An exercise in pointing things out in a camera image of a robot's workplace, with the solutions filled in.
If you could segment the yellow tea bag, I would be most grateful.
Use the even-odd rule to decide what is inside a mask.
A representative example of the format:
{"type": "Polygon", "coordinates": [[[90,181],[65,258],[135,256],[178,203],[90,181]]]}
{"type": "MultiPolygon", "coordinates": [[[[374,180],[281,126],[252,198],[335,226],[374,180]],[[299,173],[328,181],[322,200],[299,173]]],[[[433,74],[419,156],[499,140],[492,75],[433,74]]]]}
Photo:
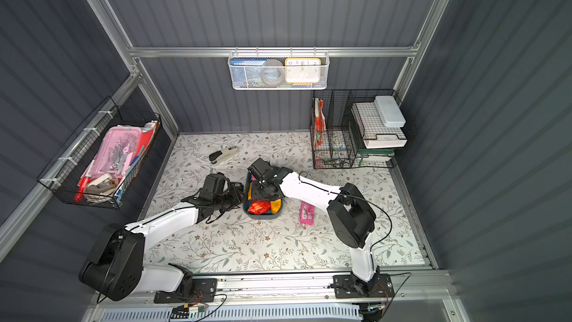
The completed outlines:
{"type": "Polygon", "coordinates": [[[280,198],[276,199],[275,201],[271,201],[271,213],[273,215],[278,214],[281,208],[282,208],[282,200],[280,198]]]}

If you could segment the red tea bag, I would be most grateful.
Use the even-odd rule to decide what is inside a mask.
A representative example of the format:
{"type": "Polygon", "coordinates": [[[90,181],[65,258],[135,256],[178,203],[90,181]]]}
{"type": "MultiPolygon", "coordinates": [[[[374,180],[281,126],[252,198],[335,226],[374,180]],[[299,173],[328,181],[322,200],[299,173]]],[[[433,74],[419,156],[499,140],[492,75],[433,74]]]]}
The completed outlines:
{"type": "Polygon", "coordinates": [[[271,213],[271,203],[269,201],[251,201],[247,212],[256,216],[271,213]]]}

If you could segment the teal plastic storage box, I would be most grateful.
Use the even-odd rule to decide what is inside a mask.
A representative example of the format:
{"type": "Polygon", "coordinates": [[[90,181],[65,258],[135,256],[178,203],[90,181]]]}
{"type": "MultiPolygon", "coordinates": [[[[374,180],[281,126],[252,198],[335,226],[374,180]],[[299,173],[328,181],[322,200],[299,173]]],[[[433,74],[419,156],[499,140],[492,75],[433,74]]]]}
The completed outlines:
{"type": "Polygon", "coordinates": [[[251,173],[248,173],[243,210],[247,216],[252,219],[275,219],[282,212],[282,199],[266,198],[264,196],[262,185],[251,173]]]}

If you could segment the pink tea bag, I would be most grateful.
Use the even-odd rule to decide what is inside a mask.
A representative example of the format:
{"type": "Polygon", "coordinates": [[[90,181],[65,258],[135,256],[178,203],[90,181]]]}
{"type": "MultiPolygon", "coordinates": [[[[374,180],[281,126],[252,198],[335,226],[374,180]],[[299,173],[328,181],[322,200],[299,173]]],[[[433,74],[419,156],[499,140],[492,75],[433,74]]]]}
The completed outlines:
{"type": "Polygon", "coordinates": [[[314,224],[314,206],[303,201],[300,206],[299,220],[301,225],[312,226],[314,224]]]}

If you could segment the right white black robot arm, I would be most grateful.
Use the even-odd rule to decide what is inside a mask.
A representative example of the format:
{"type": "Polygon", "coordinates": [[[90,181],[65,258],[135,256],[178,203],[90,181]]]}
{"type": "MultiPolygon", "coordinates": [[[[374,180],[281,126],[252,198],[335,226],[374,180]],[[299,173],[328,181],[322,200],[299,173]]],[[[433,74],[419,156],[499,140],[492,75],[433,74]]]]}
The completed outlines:
{"type": "Polygon", "coordinates": [[[336,237],[349,248],[355,280],[363,285],[374,280],[372,234],[377,215],[357,186],[330,186],[263,159],[257,159],[248,171],[262,186],[264,196],[297,199],[327,213],[336,237]]]}

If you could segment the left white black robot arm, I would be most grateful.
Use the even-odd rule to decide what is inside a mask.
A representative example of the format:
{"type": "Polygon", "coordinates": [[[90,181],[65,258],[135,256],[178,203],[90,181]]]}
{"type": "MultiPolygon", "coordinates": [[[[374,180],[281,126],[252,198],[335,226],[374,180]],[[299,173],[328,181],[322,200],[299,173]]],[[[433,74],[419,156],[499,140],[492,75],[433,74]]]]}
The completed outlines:
{"type": "Polygon", "coordinates": [[[144,255],[185,228],[215,222],[240,207],[244,199],[243,183],[232,182],[222,173],[209,174],[195,194],[164,212],[127,225],[107,225],[78,279],[112,301],[143,292],[156,292],[171,302],[190,300],[196,295],[192,272],[171,263],[146,262],[144,255]]]}

